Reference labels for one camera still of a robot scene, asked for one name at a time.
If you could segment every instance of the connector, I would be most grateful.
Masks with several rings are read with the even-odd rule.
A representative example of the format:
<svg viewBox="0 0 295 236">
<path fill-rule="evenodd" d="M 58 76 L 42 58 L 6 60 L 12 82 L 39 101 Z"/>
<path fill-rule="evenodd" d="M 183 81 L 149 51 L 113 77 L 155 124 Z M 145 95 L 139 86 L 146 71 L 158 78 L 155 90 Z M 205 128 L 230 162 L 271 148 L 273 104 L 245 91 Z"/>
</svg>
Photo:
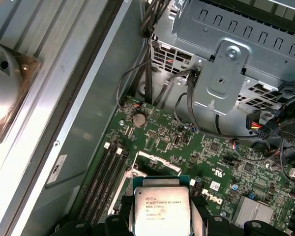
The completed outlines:
<svg viewBox="0 0 295 236">
<path fill-rule="evenodd" d="M 259 123 L 260 115 L 261 115 L 261 111 L 256 111 L 256 112 L 251 113 L 251 114 L 248 114 L 248 115 L 246 116 L 246 128 L 247 128 L 248 130 L 251 129 L 251 123 L 252 123 L 252 122 Z"/>
<path fill-rule="evenodd" d="M 295 168 L 291 168 L 289 171 L 289 176 L 290 177 L 295 177 Z"/>
<path fill-rule="evenodd" d="M 265 125 L 263 125 L 259 129 L 258 136 L 259 138 L 265 140 L 272 135 L 277 135 L 279 131 L 280 131 L 279 125 L 275 121 L 269 120 Z"/>
<path fill-rule="evenodd" d="M 295 81 L 293 82 L 287 82 L 284 81 L 278 88 L 279 92 L 282 93 L 295 93 Z"/>
</svg>

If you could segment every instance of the black ram slot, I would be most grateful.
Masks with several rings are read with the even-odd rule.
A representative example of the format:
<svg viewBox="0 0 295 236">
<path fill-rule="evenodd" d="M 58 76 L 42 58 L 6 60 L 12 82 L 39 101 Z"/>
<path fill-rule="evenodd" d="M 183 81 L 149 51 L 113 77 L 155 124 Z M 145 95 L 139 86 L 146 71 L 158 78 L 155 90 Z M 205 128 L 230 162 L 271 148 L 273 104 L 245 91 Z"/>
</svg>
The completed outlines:
<svg viewBox="0 0 295 236">
<path fill-rule="evenodd" d="M 115 152 L 116 152 L 116 146 L 105 150 L 105 152 L 100 160 L 100 163 L 98 164 L 98 170 L 96 171 L 96 173 L 94 175 L 92 183 L 87 191 L 87 194 L 86 194 L 83 204 L 81 206 L 80 212 L 78 214 L 79 220 L 82 220 L 84 218 L 86 211 L 89 208 L 90 200 L 92 199 L 94 192 L 96 192 L 96 190 L 99 186 L 100 180 L 105 175 L 106 168 L 111 162 L 111 156 Z"/>
<path fill-rule="evenodd" d="M 119 159 L 118 164 L 116 165 L 116 169 L 114 173 L 111 174 L 110 179 L 107 181 L 105 188 L 103 188 L 103 195 L 99 199 L 99 203 L 97 208 L 95 209 L 95 212 L 93 214 L 91 224 L 95 225 L 99 222 L 101 216 L 104 213 L 104 210 L 107 208 L 107 205 L 110 205 L 109 200 L 111 200 L 111 194 L 115 187 L 119 185 L 119 178 L 120 173 L 123 173 L 125 170 L 125 164 L 128 157 L 128 152 L 126 154 L 122 155 L 122 157 Z"/>
<path fill-rule="evenodd" d="M 120 159 L 120 155 L 118 155 L 116 152 L 114 153 L 114 156 L 111 158 L 111 161 L 108 165 L 108 167 L 105 169 L 104 175 L 100 178 L 98 188 L 96 192 L 94 192 L 94 195 L 92 197 L 92 200 L 90 202 L 90 206 L 87 209 L 86 216 L 84 217 L 84 220 L 90 221 L 91 216 L 93 215 L 93 212 L 95 211 L 97 204 L 98 204 L 98 199 L 100 198 L 101 192 L 103 189 L 105 189 L 105 185 L 107 184 L 107 181 L 110 179 L 111 173 L 114 172 L 114 169 L 117 166 L 118 159 Z"/>
</svg>

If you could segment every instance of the metal bracket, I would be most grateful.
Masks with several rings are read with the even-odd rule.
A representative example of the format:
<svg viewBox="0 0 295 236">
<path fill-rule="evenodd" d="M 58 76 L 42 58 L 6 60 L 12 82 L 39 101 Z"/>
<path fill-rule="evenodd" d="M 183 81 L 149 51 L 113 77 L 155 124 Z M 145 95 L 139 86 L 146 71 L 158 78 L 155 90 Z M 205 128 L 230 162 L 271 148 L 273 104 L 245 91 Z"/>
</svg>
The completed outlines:
<svg viewBox="0 0 295 236">
<path fill-rule="evenodd" d="M 223 41 L 214 62 L 207 61 L 195 88 L 195 103 L 226 115 L 235 105 L 245 76 L 241 70 L 249 50 Z"/>
</svg>

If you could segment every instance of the motherboard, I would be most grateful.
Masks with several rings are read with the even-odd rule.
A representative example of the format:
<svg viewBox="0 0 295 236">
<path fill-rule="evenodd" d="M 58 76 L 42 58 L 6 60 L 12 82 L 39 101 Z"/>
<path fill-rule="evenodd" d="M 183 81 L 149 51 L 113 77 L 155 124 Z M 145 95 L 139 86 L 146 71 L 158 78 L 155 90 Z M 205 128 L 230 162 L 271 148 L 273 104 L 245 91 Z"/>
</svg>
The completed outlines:
<svg viewBox="0 0 295 236">
<path fill-rule="evenodd" d="M 214 138 L 181 125 L 172 114 L 126 97 L 117 109 L 71 210 L 71 217 L 99 222 L 117 213 L 121 197 L 133 194 L 132 177 L 187 175 L 190 195 L 202 195 L 212 215 L 238 226 L 250 207 L 265 221 L 289 232 L 295 207 L 295 183 L 285 180 L 275 159 L 240 159 L 229 140 Z M 240 146 L 249 159 L 262 153 Z"/>
</svg>

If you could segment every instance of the ventilation holes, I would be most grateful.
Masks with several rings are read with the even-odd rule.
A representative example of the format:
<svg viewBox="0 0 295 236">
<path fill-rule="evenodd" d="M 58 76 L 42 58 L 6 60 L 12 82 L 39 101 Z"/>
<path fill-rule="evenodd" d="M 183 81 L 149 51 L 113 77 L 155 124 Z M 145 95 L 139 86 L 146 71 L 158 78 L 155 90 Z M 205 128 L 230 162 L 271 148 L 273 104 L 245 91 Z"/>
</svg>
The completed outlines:
<svg viewBox="0 0 295 236">
<path fill-rule="evenodd" d="M 244 33 L 242 34 L 242 36 L 248 37 L 250 38 L 251 32 L 252 32 L 252 27 L 250 26 L 246 26 Z"/>
<path fill-rule="evenodd" d="M 235 32 L 238 22 L 237 21 L 231 21 L 230 25 L 228 26 L 228 30 Z"/>
<path fill-rule="evenodd" d="M 261 32 L 261 34 L 259 36 L 259 39 L 258 39 L 258 42 L 264 44 L 266 42 L 266 38 L 267 38 L 267 33 L 266 32 Z"/>
<path fill-rule="evenodd" d="M 223 16 L 220 15 L 216 15 L 213 24 L 215 26 L 220 26 L 221 22 L 222 22 Z"/>
<path fill-rule="evenodd" d="M 207 10 L 202 9 L 201 12 L 200 12 L 200 15 L 199 15 L 199 20 L 205 21 L 206 17 L 207 17 L 207 13 L 208 13 Z"/>
<path fill-rule="evenodd" d="M 273 47 L 277 50 L 280 50 L 283 44 L 283 39 L 282 38 L 276 38 L 275 43 Z"/>
<path fill-rule="evenodd" d="M 248 90 L 254 92 L 253 97 L 249 96 L 249 99 L 243 101 L 244 98 L 239 96 L 237 100 L 255 109 L 281 105 L 286 102 L 286 99 L 282 98 L 281 93 L 277 91 L 269 91 L 261 84 L 256 84 L 253 87 L 248 88 Z"/>
<path fill-rule="evenodd" d="M 180 70 L 187 69 L 184 65 L 189 65 L 192 59 L 191 55 L 176 50 L 175 48 L 162 45 L 159 48 L 152 48 L 153 63 L 173 74 L 177 74 Z"/>
<path fill-rule="evenodd" d="M 295 56 L 295 44 L 292 44 L 292 45 L 291 45 L 291 48 L 290 48 L 290 52 L 289 52 L 289 54 Z"/>
</svg>

